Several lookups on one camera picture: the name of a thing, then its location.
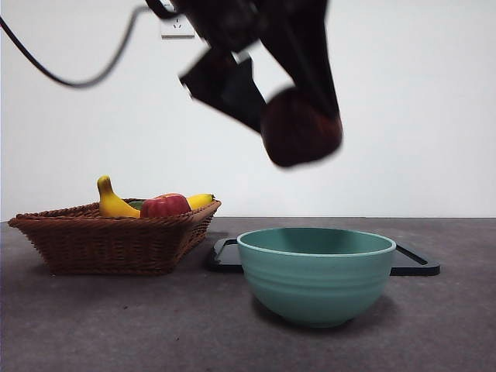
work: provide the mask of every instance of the black plastic tray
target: black plastic tray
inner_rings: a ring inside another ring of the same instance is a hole
[[[212,271],[242,273],[243,268],[239,261],[238,243],[236,239],[227,238],[218,240],[208,255],[207,268]],[[425,254],[407,248],[397,243],[394,252],[391,275],[437,275],[441,265]]]

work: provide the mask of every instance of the gray tabletop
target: gray tabletop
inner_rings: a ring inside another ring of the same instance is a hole
[[[243,275],[212,272],[213,244],[253,229],[379,233],[441,263],[390,277],[366,313],[335,329],[290,325]],[[161,277],[51,276],[2,223],[2,371],[494,371],[496,219],[214,218]]]

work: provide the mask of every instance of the black cable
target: black cable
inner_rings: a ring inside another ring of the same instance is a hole
[[[114,57],[110,60],[108,63],[107,67],[96,77],[93,77],[89,80],[86,81],[67,81],[64,80],[51,72],[49,72],[40,62],[36,60],[35,57],[23,46],[23,44],[17,39],[16,35],[11,31],[11,29],[7,26],[3,18],[0,16],[0,26],[4,29],[5,33],[7,36],[12,40],[12,42],[15,44],[16,47],[19,48],[22,54],[38,69],[40,70],[43,74],[45,74],[47,77],[50,79],[56,81],[59,84],[66,85],[71,88],[88,88],[91,87],[92,85],[96,85],[103,79],[105,79],[110,71],[114,68],[114,66],[117,64],[119,58],[122,55],[122,52],[126,48],[126,45],[129,41],[129,37],[131,36],[131,32],[133,31],[133,27],[136,23],[136,18],[141,12],[144,11],[149,11],[150,9],[147,6],[139,6],[133,10],[133,13],[131,15],[131,19],[129,20],[129,25],[127,26],[126,34],[122,38],[121,45],[117,49],[117,51],[114,54]]]

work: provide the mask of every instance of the wicker basket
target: wicker basket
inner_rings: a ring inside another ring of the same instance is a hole
[[[205,238],[220,205],[214,200],[182,215],[134,219],[101,217],[96,202],[17,215],[9,225],[28,237],[52,274],[161,275]]]

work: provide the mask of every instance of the wall outlet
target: wall outlet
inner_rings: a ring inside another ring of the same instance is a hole
[[[174,6],[169,1],[161,0],[167,10],[174,11]],[[195,37],[195,29],[184,15],[177,18],[160,20],[160,35],[162,39],[192,38]]]

